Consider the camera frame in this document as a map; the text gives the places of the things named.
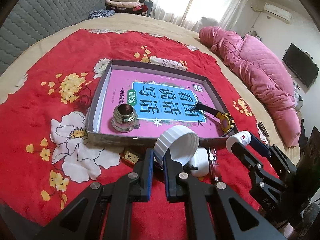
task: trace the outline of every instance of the white bottle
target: white bottle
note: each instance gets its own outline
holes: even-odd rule
[[[226,147],[228,152],[232,153],[231,147],[236,142],[239,142],[242,145],[247,146],[251,142],[251,134],[248,131],[242,131],[230,136],[226,141]]]

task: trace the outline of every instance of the green label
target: green label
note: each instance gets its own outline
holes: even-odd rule
[[[137,104],[137,92],[134,89],[128,90],[127,102],[130,106],[135,106]]]

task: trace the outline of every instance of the blue title panel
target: blue title panel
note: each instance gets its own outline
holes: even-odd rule
[[[189,89],[141,82],[133,82],[132,88],[137,94],[134,109],[139,119],[205,122],[204,115],[193,110],[198,100]]]

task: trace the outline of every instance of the white flower pattern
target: white flower pattern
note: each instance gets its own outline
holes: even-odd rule
[[[52,154],[52,164],[64,157],[64,174],[78,183],[96,180],[101,174],[100,166],[108,169],[119,165],[119,153],[124,149],[93,146],[88,141],[87,116],[81,112],[71,112],[63,116],[61,122],[51,120],[50,139],[57,145]]]
[[[192,45],[188,45],[187,48],[190,49],[190,50],[192,50],[192,51],[195,51],[195,50],[198,49],[197,47],[192,46]]]
[[[17,92],[20,88],[23,87],[25,81],[28,78],[28,74],[25,74],[19,81],[18,83],[12,88],[12,91],[9,94],[14,94],[15,92]],[[5,101],[7,101],[8,99],[8,95],[4,96],[2,98],[0,98],[0,105],[3,104]]]
[[[158,35],[158,34],[152,34],[152,33],[150,33],[149,35],[152,36],[152,37],[164,38],[164,36],[161,36],[161,35]]]
[[[96,33],[96,34],[101,34],[101,33],[118,33],[118,34],[121,34],[121,33],[126,33],[128,31],[126,30],[108,30],[108,29],[103,29],[103,30],[100,30],[100,29],[93,29],[93,30],[89,30],[89,33]]]
[[[159,65],[159,66],[180,69],[180,70],[184,70],[184,71],[186,71],[188,69],[186,66],[183,66],[180,62],[170,60],[170,59],[165,59],[165,58],[159,58],[156,56],[150,57],[150,63],[155,64],[155,65]]]
[[[269,144],[268,139],[267,139],[266,136],[261,132],[258,124],[257,124],[257,128],[258,128],[258,131],[259,131],[259,135],[260,135],[261,141],[265,142],[266,144]]]
[[[102,76],[109,62],[110,60],[107,58],[105,59],[102,58],[99,60],[99,62],[93,68],[94,72],[96,73],[93,77],[94,79]]]

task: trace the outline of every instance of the beige bedsheet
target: beige bedsheet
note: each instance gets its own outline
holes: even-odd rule
[[[281,141],[276,127],[265,110],[264,106],[255,96],[247,89],[242,81],[234,75],[223,62],[210,50],[199,42],[199,35],[196,32],[189,31],[177,25],[155,20],[148,17],[129,15],[129,14],[115,14],[108,18],[97,18],[86,20],[79,24],[66,27],[61,31],[37,42],[21,54],[11,66],[0,77],[0,99],[14,91],[14,86],[23,77],[26,71],[36,63],[44,54],[58,44],[62,39],[77,31],[78,29],[111,29],[111,30],[131,30],[146,33],[153,33],[162,36],[167,36],[170,39],[180,41],[184,44],[192,45],[199,48],[202,52],[212,55],[217,59],[217,62],[222,70],[222,73],[228,78],[232,85],[236,88],[240,96],[250,106],[253,114],[258,122],[263,122],[269,135],[271,144],[276,144],[283,152],[290,158],[290,160],[297,164],[300,158],[299,146],[287,149]]]

